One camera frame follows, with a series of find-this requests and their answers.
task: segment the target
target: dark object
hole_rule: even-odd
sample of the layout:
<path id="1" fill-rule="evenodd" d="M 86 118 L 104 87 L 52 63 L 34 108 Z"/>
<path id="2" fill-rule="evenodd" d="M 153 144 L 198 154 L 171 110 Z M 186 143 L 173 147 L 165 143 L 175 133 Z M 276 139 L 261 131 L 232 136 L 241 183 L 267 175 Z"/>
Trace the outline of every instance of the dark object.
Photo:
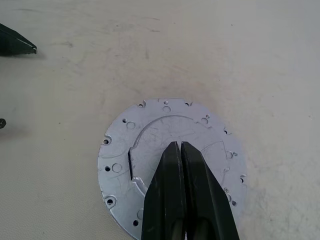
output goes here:
<path id="1" fill-rule="evenodd" d="M 3 129 L 6 126 L 7 122 L 3 118 L 0 118 L 0 129 Z"/>
<path id="2" fill-rule="evenodd" d="M 37 47 L 16 31 L 0 23 L 0 55 L 36 54 Z"/>
<path id="3" fill-rule="evenodd" d="M 239 240 L 228 198 L 202 154 L 170 143 L 144 199 L 142 240 Z"/>

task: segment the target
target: screw hole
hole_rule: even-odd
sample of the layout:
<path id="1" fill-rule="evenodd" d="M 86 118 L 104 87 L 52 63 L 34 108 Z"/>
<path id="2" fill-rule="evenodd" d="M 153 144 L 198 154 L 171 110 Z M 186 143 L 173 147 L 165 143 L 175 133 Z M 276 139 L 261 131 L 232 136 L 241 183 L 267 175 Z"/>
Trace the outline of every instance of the screw hole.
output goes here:
<path id="1" fill-rule="evenodd" d="M 113 203 L 114 203 L 114 201 L 112 199 L 108 199 L 108 201 L 106 201 L 106 204 L 108 204 L 108 205 L 111 205 Z"/>
<path id="2" fill-rule="evenodd" d="M 110 136 L 105 136 L 105 140 L 103 140 L 103 144 L 109 145 L 111 143 L 111 137 Z"/>

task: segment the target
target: metal plate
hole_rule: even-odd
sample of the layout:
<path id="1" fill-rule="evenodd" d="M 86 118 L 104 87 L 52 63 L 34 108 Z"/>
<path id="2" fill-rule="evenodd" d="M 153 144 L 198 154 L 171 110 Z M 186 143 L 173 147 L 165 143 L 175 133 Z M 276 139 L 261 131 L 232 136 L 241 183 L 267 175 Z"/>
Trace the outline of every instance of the metal plate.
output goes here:
<path id="1" fill-rule="evenodd" d="M 247 192 L 240 143 L 209 110 L 184 99 L 149 99 L 121 113 L 104 135 L 98 181 L 106 207 L 135 239 L 141 238 L 144 198 L 169 143 L 201 151 L 230 202 L 237 224 Z M 131 180 L 129 155 L 132 162 Z"/>

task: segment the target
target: hole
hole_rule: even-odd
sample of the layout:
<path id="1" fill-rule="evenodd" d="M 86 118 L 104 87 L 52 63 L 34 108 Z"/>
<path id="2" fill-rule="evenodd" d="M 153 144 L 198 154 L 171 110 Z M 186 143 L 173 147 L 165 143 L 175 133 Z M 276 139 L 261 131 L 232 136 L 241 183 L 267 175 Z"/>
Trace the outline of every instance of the hole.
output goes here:
<path id="1" fill-rule="evenodd" d="M 234 155 L 231 151 L 226 151 L 225 154 L 226 154 L 227 159 L 232 159 L 234 157 Z"/>
<path id="2" fill-rule="evenodd" d="M 115 163 L 112 165 L 112 171 L 115 173 L 119 173 L 122 170 L 122 166 L 119 163 Z"/>
<path id="3" fill-rule="evenodd" d="M 164 107 L 162 108 L 162 110 L 163 110 L 164 112 L 166 112 L 166 113 L 171 112 L 171 108 L 170 108 L 169 106 L 164 106 Z"/>
<path id="4" fill-rule="evenodd" d="M 208 119 L 206 119 L 206 118 L 201 118 L 201 123 L 203 123 L 203 124 L 208 124 Z"/>
<path id="5" fill-rule="evenodd" d="M 108 201 L 106 201 L 106 204 L 108 204 L 108 205 L 111 205 L 113 203 L 114 203 L 114 201 L 112 199 L 108 199 Z"/>
<path id="6" fill-rule="evenodd" d="M 146 101 L 145 100 L 143 100 L 142 101 L 142 103 L 140 103 L 139 105 L 138 105 L 138 108 L 145 108 L 146 107 Z"/>
<path id="7" fill-rule="evenodd" d="M 111 137 L 110 136 L 105 136 L 105 140 L 103 140 L 103 144 L 109 145 L 111 143 Z"/>
<path id="8" fill-rule="evenodd" d="M 126 127 L 128 129 L 134 129 L 136 127 L 136 124 L 133 121 L 130 121 L 126 124 Z"/>

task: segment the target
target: aluminum disc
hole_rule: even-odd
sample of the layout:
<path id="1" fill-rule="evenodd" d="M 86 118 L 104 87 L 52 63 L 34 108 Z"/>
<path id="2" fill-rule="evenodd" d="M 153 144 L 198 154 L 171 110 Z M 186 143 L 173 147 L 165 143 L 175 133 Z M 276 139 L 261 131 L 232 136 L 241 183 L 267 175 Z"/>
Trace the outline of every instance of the aluminum disc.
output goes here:
<path id="1" fill-rule="evenodd" d="M 141 239 L 144 198 L 161 155 L 171 142 L 180 146 L 182 141 L 201 151 L 227 195 L 236 224 L 239 220 L 247 192 L 240 143 L 200 104 L 180 98 L 149 99 L 129 107 L 113 121 L 97 161 L 105 205 L 135 239 Z"/>

